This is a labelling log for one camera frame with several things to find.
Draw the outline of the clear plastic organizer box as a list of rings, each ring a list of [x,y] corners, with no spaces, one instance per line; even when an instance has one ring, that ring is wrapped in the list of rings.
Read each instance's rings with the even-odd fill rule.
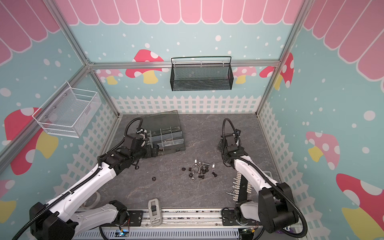
[[[142,128],[147,131],[146,158],[173,154],[186,150],[177,110],[142,117]]]

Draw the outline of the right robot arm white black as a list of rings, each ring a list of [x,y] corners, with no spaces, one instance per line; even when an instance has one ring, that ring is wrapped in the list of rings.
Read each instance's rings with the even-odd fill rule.
[[[293,238],[305,237],[308,233],[308,223],[295,204],[288,184],[278,183],[267,176],[245,152],[237,134],[222,135],[219,149],[224,164],[239,172],[258,192],[256,203],[240,203],[240,218],[256,220],[268,233],[280,231]]]

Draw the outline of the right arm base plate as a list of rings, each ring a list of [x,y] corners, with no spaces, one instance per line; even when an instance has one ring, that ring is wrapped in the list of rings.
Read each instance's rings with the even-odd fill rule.
[[[246,219],[239,208],[223,208],[221,210],[222,224],[224,226],[257,226],[260,222],[254,219]]]

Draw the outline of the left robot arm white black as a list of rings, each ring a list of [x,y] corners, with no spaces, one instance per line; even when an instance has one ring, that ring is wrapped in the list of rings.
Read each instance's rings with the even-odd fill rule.
[[[80,206],[104,184],[130,166],[137,169],[148,149],[149,137],[141,127],[135,133],[125,134],[121,142],[105,154],[98,156],[97,165],[73,187],[46,204],[37,203],[30,209],[30,220],[15,234],[19,239],[26,230],[38,240],[71,240],[73,237],[113,224],[122,228],[130,224],[127,207],[119,201],[83,213]]]

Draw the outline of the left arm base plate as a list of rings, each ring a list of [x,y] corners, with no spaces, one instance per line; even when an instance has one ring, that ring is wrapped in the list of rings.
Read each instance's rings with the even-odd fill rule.
[[[125,210],[119,213],[117,226],[130,226],[130,227],[140,227],[143,220],[143,211],[137,210]]]

